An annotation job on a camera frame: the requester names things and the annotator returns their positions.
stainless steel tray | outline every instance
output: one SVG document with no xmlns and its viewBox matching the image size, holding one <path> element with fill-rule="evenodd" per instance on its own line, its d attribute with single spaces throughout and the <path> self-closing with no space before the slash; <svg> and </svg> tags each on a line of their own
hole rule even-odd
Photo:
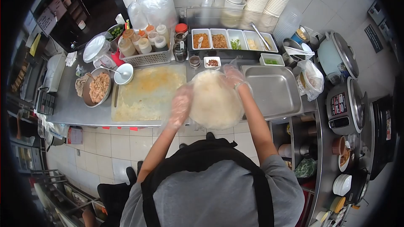
<svg viewBox="0 0 404 227">
<path fill-rule="evenodd" d="M 265 120 L 303 113 L 302 100 L 293 73 L 279 66 L 241 66 L 253 89 L 254 100 Z"/>
</svg>

rice cooker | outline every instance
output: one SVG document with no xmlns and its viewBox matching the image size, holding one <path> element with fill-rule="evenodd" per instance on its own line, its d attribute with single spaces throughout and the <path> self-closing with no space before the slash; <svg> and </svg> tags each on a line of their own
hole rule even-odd
<svg viewBox="0 0 404 227">
<path fill-rule="evenodd" d="M 352 77 L 332 88 L 327 94 L 328 125 L 335 134 L 361 133 L 365 122 L 368 94 L 362 95 Z"/>
<path fill-rule="evenodd" d="M 357 80 L 359 67 L 355 52 L 339 33 L 326 33 L 326 39 L 320 43 L 317 53 L 326 78 L 332 84 L 338 85 L 348 77 Z"/>
</svg>

spoon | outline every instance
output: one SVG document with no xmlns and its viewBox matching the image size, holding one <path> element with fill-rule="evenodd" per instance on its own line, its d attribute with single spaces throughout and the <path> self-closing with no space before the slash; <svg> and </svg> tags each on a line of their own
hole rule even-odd
<svg viewBox="0 0 404 227">
<path fill-rule="evenodd" d="M 200 38 L 199 38 L 199 41 L 198 41 L 198 48 L 201 48 L 201 46 L 202 46 L 202 40 L 203 40 L 203 37 L 200 37 Z"/>
<path fill-rule="evenodd" d="M 115 71 L 115 70 L 113 70 L 113 69 L 107 68 L 107 67 L 105 67 L 105 66 L 103 66 L 103 65 L 100 65 L 100 68 L 108 69 L 108 70 L 110 70 L 110 71 L 112 71 L 112 72 L 118 73 L 118 74 L 121 75 L 122 79 L 129 79 L 129 78 L 130 78 L 130 73 L 129 73 L 129 72 L 122 72 L 122 73 L 121 73 L 121 72 Z"/>
</svg>

red jar lid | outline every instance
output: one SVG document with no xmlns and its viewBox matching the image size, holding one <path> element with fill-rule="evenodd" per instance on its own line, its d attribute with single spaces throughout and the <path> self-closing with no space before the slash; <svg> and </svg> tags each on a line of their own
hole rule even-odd
<svg viewBox="0 0 404 227">
<path fill-rule="evenodd" d="M 180 23 L 175 26 L 175 32 L 176 33 L 185 33 L 187 31 L 188 27 L 184 23 Z"/>
</svg>

green vegetables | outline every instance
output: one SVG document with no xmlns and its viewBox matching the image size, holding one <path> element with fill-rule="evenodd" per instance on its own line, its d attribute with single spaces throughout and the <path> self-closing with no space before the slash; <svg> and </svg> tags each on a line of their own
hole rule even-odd
<svg viewBox="0 0 404 227">
<path fill-rule="evenodd" d="M 271 60 L 271 59 L 265 59 L 264 62 L 265 62 L 265 64 L 274 64 L 274 65 L 279 64 L 276 60 Z"/>
<path fill-rule="evenodd" d="M 108 41 L 112 41 L 115 38 L 117 38 L 119 35 L 121 35 L 122 31 L 123 31 L 123 28 L 120 26 L 116 27 L 114 29 L 109 29 L 108 32 L 112 35 L 113 38 L 109 38 Z"/>
<path fill-rule="evenodd" d="M 231 48 L 235 50 L 241 50 L 241 43 L 239 39 L 230 41 Z"/>
</svg>

